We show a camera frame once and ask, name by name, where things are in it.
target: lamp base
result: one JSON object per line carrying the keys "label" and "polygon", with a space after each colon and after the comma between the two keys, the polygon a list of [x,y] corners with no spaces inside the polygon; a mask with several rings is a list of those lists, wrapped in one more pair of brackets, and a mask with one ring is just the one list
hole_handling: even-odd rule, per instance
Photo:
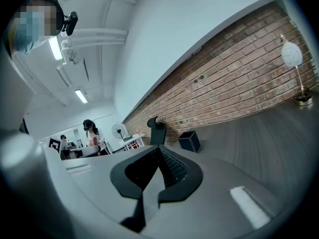
{"label": "lamp base", "polygon": [[297,106],[307,106],[313,102],[313,95],[309,89],[301,87],[294,96]]}

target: black hair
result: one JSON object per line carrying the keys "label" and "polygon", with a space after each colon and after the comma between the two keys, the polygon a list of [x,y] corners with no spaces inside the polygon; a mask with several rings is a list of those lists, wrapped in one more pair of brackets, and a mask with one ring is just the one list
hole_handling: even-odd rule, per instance
{"label": "black hair", "polygon": [[91,127],[92,126],[92,130],[95,134],[99,134],[99,131],[97,129],[97,127],[95,126],[95,123],[89,119],[86,119],[85,121],[83,121],[83,126],[84,127]]}
{"label": "black hair", "polygon": [[[32,0],[27,0],[22,6],[26,6],[28,3],[30,3]],[[41,0],[45,2],[49,2],[53,6],[56,7],[56,31],[52,33],[52,35],[58,35],[64,25],[64,13],[62,10],[61,5],[59,4],[58,0]]]}

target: white table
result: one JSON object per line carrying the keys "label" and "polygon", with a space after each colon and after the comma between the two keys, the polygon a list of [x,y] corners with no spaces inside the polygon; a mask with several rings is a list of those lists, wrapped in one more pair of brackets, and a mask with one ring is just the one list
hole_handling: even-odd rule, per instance
{"label": "white table", "polygon": [[122,139],[122,140],[119,141],[119,144],[120,144],[121,147],[124,147],[125,150],[129,150],[130,149],[131,142],[133,142],[133,141],[136,141],[138,143],[139,147],[142,147],[142,146],[144,146],[144,142],[143,142],[143,139],[142,139],[143,136],[144,136],[144,134],[141,134],[141,135],[133,134],[133,138],[131,138],[131,139],[127,140],[127,141],[123,141],[123,139]]}

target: brick wall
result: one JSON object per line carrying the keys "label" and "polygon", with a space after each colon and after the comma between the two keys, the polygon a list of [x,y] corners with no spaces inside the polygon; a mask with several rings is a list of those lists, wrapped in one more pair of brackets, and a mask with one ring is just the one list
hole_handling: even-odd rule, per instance
{"label": "brick wall", "polygon": [[224,29],[167,76],[125,120],[129,133],[140,128],[148,142],[147,121],[158,116],[167,124],[165,142],[172,144],[191,127],[246,116],[291,98],[299,82],[296,70],[281,59],[280,33],[303,52],[304,85],[317,88],[303,37],[271,3]]}

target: face mask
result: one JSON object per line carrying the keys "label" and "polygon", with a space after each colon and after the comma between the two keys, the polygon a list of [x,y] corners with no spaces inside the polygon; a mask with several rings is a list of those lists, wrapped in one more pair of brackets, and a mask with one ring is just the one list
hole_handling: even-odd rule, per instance
{"label": "face mask", "polygon": [[14,51],[28,54],[31,49],[49,38],[44,35],[43,12],[21,12],[18,20],[15,27]]}

